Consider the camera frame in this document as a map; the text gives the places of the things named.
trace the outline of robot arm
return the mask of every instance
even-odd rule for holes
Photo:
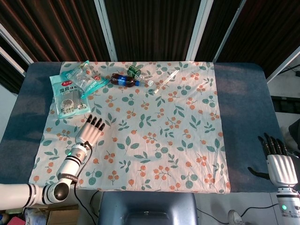
[[[267,143],[262,137],[258,137],[267,160],[269,174],[249,171],[258,177],[271,180],[272,184],[278,187],[277,199],[283,222],[285,225],[300,225],[300,197],[293,190],[298,183],[293,161],[287,155],[285,145],[279,140],[264,134]]]
[[[64,201],[70,191],[72,182],[77,182],[76,176],[79,167],[90,150],[96,143],[105,124],[102,119],[90,115],[78,132],[71,151],[60,166],[57,177],[58,182],[39,187],[35,184],[0,184],[0,210],[29,207],[36,203],[52,204]]]

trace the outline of bottle cap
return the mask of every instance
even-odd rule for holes
[[[148,85],[149,85],[149,86],[152,86],[153,83],[154,83],[154,82],[153,82],[152,80],[149,80],[149,81],[148,81]]]

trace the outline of blue table surface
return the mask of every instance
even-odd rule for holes
[[[58,75],[60,66],[36,62],[28,68],[0,145],[0,183],[28,183],[53,98],[49,77]],[[215,76],[231,191],[275,192],[269,180],[247,169],[268,171],[258,135],[282,139],[262,69],[215,63]]]

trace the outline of snack package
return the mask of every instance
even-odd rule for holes
[[[67,78],[50,76],[58,118],[81,115],[90,112],[87,98],[81,99],[81,89]]]
[[[109,82],[109,80],[102,78],[90,69],[89,61],[85,61],[79,67],[62,72],[61,74],[82,89],[81,98],[87,98],[94,91]]]

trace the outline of floral tablecloth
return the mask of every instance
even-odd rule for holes
[[[106,127],[78,188],[229,193],[213,63],[91,62],[90,67],[108,78],[126,74],[129,64],[154,85],[126,88],[109,83],[89,96],[92,114],[103,118]],[[64,62],[60,72],[78,65]],[[176,69],[180,72],[175,78],[153,94]],[[31,183],[57,181],[56,172],[87,117],[59,120],[53,100]]]

